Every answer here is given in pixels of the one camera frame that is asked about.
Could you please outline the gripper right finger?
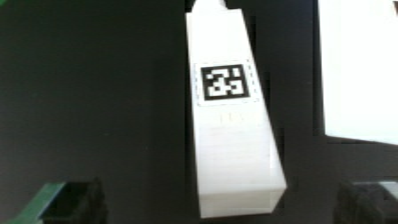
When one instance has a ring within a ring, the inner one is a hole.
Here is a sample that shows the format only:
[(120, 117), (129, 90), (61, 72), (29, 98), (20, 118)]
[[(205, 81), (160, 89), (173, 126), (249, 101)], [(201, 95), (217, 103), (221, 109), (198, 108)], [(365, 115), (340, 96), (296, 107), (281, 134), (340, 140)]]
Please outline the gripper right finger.
[(336, 224), (398, 224), (398, 181), (340, 184)]

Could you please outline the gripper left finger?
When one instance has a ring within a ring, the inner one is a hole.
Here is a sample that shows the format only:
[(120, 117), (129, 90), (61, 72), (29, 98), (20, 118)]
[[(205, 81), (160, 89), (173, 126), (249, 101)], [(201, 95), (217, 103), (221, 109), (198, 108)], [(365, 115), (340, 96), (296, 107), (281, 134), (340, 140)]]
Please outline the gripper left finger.
[(100, 180), (47, 183), (18, 214), (17, 224), (107, 224)]

